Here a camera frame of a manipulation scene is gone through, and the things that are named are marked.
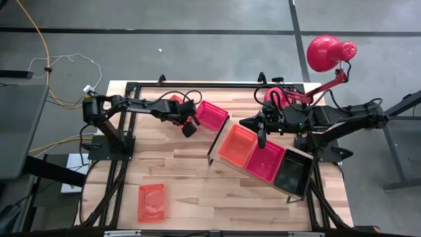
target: concrete floor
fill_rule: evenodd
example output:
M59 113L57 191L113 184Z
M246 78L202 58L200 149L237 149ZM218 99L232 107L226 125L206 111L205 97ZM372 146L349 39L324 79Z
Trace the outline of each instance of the concrete floor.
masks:
M99 93L106 92L109 80L157 80L160 74L169 80L255 81L263 71L268 77L283 76L288 82L305 79L297 54L301 45L297 48L293 35L297 28L291 20L292 0L22 0L22 3L40 27L277 30L289 34L44 34L50 54L81 53L101 65L104 77ZM396 32L393 37L339 37L354 41L359 49L352 60L350 82L334 89L340 105L382 97L382 107L388 109L406 94L421 89L417 70L421 38L400 34L421 31L421 25L416 23L421 20L421 1L295 0L295 4L302 31L346 31L356 36ZM10 0L0 11L0 26L30 27L30 22ZM307 50L314 37L303 35L306 36L301 37L302 46ZM0 68L26 70L31 59L45 56L37 34L2 32L0 42ZM37 62L33 71L42 74L43 67L44 63ZM311 82L324 83L333 78L333 72L317 73L310 68L309 75ZM93 85L98 77L97 67L89 61L77 59L70 63L62 59L53 67L51 88L61 99L75 101L82 95L82 88ZM45 80L0 79L0 82L38 84ZM415 114L421 115L421 108ZM83 125L81 110L69 111L48 103L33 147L75 135ZM355 153L343 163L354 224L377 225L389 233L421 235L421 187L383 192L384 184L398 181L383 132L361 130L340 139L339 144ZM72 152L77 152L76 143L51 151ZM69 213L70 221L73 219L71 211L61 212ZM44 213L46 222L55 219L48 210ZM39 226L57 228L65 227L65 223Z

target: red plastic basket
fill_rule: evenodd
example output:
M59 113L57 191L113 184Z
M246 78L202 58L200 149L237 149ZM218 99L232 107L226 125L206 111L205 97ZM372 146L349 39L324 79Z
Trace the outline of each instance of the red plastic basket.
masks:
M200 123L214 131L219 131L224 124L228 111L221 109L207 101L202 101L197 108L196 117Z
M242 167L256 144L257 135L239 125L233 125L218 154Z
M137 211L137 221L139 223L159 222L165 220L164 184L140 186L139 206Z
M178 97L177 95L171 96L170 99L175 100L175 101L178 101L179 104L182 104L183 103L183 99L180 98L180 97Z
M285 148L267 141L266 147L256 146L245 170L267 182L273 182L284 157Z

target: floor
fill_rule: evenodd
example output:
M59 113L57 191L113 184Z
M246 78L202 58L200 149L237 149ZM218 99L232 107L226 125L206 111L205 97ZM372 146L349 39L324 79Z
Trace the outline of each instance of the floor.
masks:
M382 107L388 109L421 88L418 0L21 2L39 27L62 28L61 34L44 34L50 54L81 53L101 65L99 93L106 92L109 80L157 80L160 74L169 80L255 81L263 71L269 78L283 76L287 82L327 82L333 72L314 72L305 62L310 41L320 34L333 34L358 47L350 82L334 89L340 105L382 97ZM27 28L31 24L10 0L0 11L0 27ZM66 34L71 28L134 30ZM33 58L45 56L39 36L34 33L0 32L0 42L0 68L26 70ZM43 74L43 61L32 66L36 76ZM98 67L89 61L75 57L71 63L61 59L53 66L50 86L61 99L75 101L83 87L94 85L98 78ZM40 84L45 79L0 82ZM415 115L421 115L421 108L415 110ZM81 110L70 111L48 103L33 147L75 135L83 125ZM361 130L340 139L339 144L355 153L343 162L354 224L419 236L421 187L388 193L382 189L384 184L398 181L383 132ZM74 143L60 145L51 153L76 151ZM65 205L55 208L69 213L60 217L69 221L56 221L51 210L45 210L37 225L70 225L75 209Z

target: white cable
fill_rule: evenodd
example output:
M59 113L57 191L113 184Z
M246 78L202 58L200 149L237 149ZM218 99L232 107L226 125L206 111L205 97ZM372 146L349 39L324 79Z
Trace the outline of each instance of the white cable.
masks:
M82 134L82 136L89 136L89 135L95 135L95 133L91 132L91 133L85 133L85 134ZM78 136L79 136L79 134L78 134L78 135L74 135L74 136L70 136L70 137L68 137L68 138L65 138L65 139L61 140L60 142L63 142L63 141L65 141L65 140L68 140L68 139L71 139L71 138L76 138L76 137L78 137ZM51 147L49 147L48 149L43 150L41 153L39 153L39 154L38 154L38 155L36 155L35 157L39 157L40 155L44 154L45 152L47 152L47 151L49 151L49 150L53 149L56 145L59 145L59 144L52 145L52 146L51 146Z
M72 54L72 55L50 56L50 58L57 58L53 63L50 64L50 67L53 66L58 60L60 60L63 57L66 57L70 62L74 63L74 61L70 58L70 57L73 57L73 56L81 56L82 58L84 58L86 60L89 60L89 61L91 61L91 63L93 63L93 64L95 64L95 65L98 66L98 69L99 69L99 79L98 79L97 83L95 84L95 86L93 87L93 89L95 89L98 86L98 84L100 83L100 81L103 79L103 72L101 71L101 65L97 64L92 59L90 59L90 58L88 58L86 56L81 55L80 53L75 53L75 54ZM35 59L32 59L31 60L31 63L29 64L28 71L31 71L32 63L35 60L47 60L47 58L35 58ZM42 75L40 77L37 77L37 76L33 76L33 77L34 78L37 78L37 79L41 79L41 78L43 78L46 75L47 75L47 72L45 72L44 75Z

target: wooden tabletop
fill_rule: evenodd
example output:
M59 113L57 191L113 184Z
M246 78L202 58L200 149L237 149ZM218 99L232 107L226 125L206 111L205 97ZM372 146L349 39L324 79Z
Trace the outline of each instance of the wooden tabletop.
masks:
M107 95L124 95L126 83L110 81ZM320 84L304 85L307 92ZM261 105L253 99L254 89L180 88L180 91L185 93L192 89L199 90L204 100L229 111L233 121L256 115L261 109ZM169 90L171 88L142 88L141 98L156 99ZM264 92L261 90L258 93L260 99ZM194 100L199 98L193 93L191 97ZM118 119L118 115L111 118L116 127ZM208 166L207 152L216 132L200 126L192 137L185 138L180 127L171 122L160 122L151 115L138 114L134 135L136 146L126 175L119 229L311 229L306 201L287 204L285 194L263 186L226 165L214 162ZM293 134L270 135L271 140L285 145L293 145L293 138ZM87 178L83 195L83 219L87 218L103 197L109 166L109 161L98 162ZM352 226L341 171L333 164L321 163L320 172L326 199L345 223ZM166 186L166 219L161 223L139 224L138 188L144 184L159 183ZM113 204L114 198L111 199L107 222L112 216ZM322 224L317 201L315 206L318 222Z

